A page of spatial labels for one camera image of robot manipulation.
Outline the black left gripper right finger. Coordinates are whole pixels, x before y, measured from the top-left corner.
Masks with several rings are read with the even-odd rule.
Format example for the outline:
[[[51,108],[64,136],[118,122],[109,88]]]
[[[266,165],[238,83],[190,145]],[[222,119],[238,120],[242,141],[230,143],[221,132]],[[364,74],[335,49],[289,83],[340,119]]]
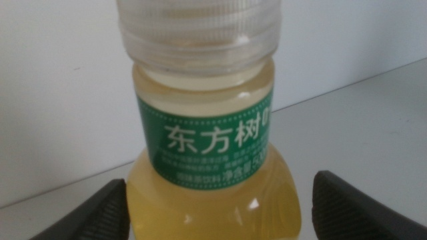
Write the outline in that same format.
[[[426,240],[426,227],[361,192],[330,171],[319,171],[312,191],[318,239]]]

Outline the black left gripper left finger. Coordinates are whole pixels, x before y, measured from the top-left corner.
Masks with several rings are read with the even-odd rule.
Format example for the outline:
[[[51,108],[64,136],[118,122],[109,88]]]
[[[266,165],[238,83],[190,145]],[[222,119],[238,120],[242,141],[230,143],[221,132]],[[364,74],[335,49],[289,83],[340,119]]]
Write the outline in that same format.
[[[31,240],[119,240],[129,238],[126,184],[114,179]]]

